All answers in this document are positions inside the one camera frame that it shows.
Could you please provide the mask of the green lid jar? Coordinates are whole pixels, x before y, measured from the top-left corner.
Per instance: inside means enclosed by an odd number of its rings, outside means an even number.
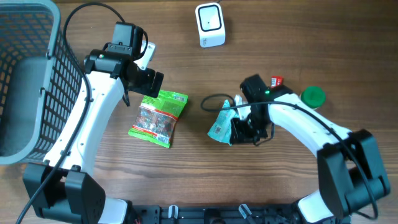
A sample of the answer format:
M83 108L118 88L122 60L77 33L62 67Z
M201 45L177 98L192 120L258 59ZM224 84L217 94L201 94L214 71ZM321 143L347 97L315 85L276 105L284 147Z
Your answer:
M318 86L309 86L302 92L300 99L309 108L317 109L325 103L326 94Z

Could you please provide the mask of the grey plastic mesh basket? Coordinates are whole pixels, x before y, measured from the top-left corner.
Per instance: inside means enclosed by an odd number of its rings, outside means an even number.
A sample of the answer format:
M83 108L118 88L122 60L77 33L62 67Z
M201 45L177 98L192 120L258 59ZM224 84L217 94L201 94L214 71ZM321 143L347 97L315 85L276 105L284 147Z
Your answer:
M42 162L81 86L52 1L1 1L1 164Z

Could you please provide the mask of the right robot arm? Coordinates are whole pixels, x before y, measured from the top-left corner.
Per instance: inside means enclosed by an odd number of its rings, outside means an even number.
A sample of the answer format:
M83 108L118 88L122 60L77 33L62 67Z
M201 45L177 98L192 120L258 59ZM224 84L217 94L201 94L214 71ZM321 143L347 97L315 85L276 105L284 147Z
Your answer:
M231 121L231 144L268 141L267 126L280 126L317 158L319 189L300 199L305 223L342 220L368 205L378 217L377 200L390 194L375 137L367 130L350 131L327 120L303 103L290 88L269 88L259 75L246 78L240 89L250 112Z

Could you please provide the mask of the white barcode scanner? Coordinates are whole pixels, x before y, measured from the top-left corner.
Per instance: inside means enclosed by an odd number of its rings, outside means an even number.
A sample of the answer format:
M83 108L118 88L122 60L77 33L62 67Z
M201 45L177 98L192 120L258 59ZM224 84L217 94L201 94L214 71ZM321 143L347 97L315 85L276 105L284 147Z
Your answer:
M198 5L195 16L202 48L216 47L225 43L226 30L219 3L209 2Z

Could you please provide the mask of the green candy bag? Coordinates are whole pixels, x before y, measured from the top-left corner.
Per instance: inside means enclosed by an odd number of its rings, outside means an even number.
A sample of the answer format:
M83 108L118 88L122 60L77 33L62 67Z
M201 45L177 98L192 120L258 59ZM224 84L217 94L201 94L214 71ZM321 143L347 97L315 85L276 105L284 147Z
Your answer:
M169 148L187 101L187 95L165 90L160 90L157 98L145 96L128 135Z

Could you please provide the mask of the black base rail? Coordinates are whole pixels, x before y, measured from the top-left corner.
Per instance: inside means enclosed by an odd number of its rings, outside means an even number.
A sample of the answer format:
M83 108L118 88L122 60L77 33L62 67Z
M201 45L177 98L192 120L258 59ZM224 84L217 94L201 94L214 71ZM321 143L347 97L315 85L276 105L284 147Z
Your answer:
M306 219L296 203L262 207L241 204L234 207L179 207L134 205L131 224L301 224Z

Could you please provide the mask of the red coffee stick sachet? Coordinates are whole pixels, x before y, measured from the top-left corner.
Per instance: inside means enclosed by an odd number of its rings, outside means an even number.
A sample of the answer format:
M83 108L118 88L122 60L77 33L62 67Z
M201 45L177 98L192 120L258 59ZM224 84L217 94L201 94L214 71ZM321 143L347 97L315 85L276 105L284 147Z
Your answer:
M271 87L277 87L279 85L282 85L284 82L284 78L282 76L272 76L271 77Z

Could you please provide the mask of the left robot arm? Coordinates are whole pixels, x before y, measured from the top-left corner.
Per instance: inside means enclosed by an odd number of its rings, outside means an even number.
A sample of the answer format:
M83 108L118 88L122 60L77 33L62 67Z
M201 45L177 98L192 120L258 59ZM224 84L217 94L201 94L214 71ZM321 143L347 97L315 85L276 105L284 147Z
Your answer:
M65 223L139 223L129 200L106 195L93 178L98 146L119 101L129 92L157 97L163 74L149 69L154 54L139 26L117 22L112 41L86 57L83 85L61 134L41 164L23 175L27 208Z

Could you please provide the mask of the teal snack packet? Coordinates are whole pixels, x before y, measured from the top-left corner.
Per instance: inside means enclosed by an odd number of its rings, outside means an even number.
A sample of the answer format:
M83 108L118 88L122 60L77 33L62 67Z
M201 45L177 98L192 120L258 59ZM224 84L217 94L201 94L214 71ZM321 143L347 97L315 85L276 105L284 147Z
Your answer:
M212 125L210 130L208 131L208 136L215 141L229 144L232 128L231 128L231 120L233 118L239 118L239 115L235 110L222 110L220 111L215 123Z

